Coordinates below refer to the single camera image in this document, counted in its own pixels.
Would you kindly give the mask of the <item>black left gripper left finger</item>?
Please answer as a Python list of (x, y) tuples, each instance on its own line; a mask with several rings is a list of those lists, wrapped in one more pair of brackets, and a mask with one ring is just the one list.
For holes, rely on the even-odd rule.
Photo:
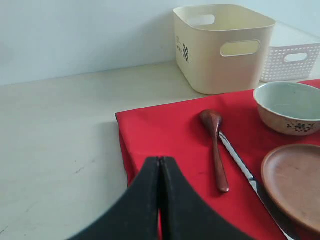
[(157, 240), (160, 160), (148, 157), (120, 199), (71, 240)]

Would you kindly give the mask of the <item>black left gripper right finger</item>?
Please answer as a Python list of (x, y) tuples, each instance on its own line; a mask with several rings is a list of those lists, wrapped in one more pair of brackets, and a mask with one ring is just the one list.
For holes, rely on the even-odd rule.
[(193, 189), (173, 157), (159, 158), (159, 228), (162, 240), (251, 240)]

